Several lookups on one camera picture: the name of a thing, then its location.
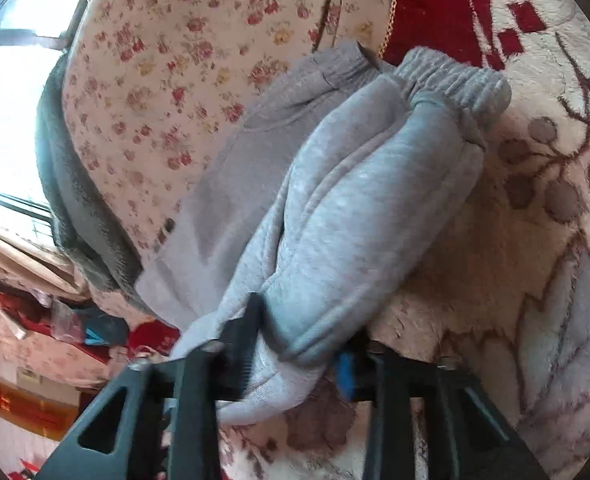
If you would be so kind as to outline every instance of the black clip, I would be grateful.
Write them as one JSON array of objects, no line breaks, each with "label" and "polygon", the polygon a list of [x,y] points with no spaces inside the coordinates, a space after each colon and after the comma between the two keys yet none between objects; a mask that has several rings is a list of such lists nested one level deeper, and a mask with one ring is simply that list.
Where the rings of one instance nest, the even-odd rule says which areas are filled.
[{"label": "black clip", "polygon": [[430,480],[548,480],[473,374],[406,359],[365,333],[336,371],[342,396],[372,403],[363,480],[414,479],[412,397],[424,399]]},{"label": "black clip", "polygon": [[[163,469],[168,480],[220,480],[215,402],[242,399],[264,310],[253,293],[219,339],[181,360],[130,365],[75,422],[37,480],[153,480]],[[164,403],[171,398],[177,405],[166,453]]]}]

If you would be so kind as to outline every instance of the gray sweatpants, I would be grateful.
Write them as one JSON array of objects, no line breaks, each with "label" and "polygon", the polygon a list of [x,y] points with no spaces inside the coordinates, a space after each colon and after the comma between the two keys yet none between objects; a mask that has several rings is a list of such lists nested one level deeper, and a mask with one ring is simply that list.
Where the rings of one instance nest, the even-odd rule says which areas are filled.
[{"label": "gray sweatpants", "polygon": [[[216,312],[191,324],[185,355],[259,291],[268,323],[242,402],[249,424],[305,399],[342,344],[395,292],[473,189],[483,133],[510,102],[497,72],[417,48],[331,111],[297,152]],[[256,160],[261,171],[261,160]]]},{"label": "gray sweatpants", "polygon": [[185,330],[219,306],[297,151],[326,115],[373,81],[355,41],[311,54],[278,78],[182,200],[175,229],[137,280],[157,316]]}]

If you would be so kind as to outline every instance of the wall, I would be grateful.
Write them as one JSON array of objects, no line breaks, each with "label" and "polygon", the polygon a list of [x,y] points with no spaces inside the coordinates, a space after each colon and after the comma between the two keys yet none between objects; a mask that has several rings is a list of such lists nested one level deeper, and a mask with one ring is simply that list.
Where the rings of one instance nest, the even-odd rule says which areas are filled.
[{"label": "wall", "polygon": [[[0,358],[0,381],[28,390],[41,397],[78,406],[79,394],[68,384],[41,376],[27,377],[14,363]],[[21,469],[20,459],[41,464],[57,447],[57,442],[23,430],[0,418],[0,467],[5,473]]]}]

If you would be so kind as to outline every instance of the metal screw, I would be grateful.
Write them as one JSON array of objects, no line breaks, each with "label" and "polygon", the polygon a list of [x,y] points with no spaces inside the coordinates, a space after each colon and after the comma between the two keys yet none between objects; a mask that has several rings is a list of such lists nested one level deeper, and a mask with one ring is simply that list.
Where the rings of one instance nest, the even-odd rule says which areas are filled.
[{"label": "metal screw", "polygon": [[379,341],[369,341],[366,350],[371,354],[383,354],[386,351],[386,346]]},{"label": "metal screw", "polygon": [[226,345],[223,344],[220,340],[213,339],[211,341],[205,342],[201,349],[204,352],[208,352],[209,354],[219,354]]}]

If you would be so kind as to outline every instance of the floral rug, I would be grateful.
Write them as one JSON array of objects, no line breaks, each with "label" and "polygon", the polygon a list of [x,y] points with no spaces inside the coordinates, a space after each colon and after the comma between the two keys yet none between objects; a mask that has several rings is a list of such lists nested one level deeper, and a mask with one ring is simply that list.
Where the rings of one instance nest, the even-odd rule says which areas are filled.
[{"label": "floral rug", "polygon": [[[406,357],[463,355],[546,471],[571,478],[590,454],[590,24],[573,0],[93,0],[64,88],[73,142],[146,260],[244,106],[344,36],[509,79],[478,186],[371,332]],[[359,478],[367,425],[324,379],[282,416],[222,428],[222,465]]]}]

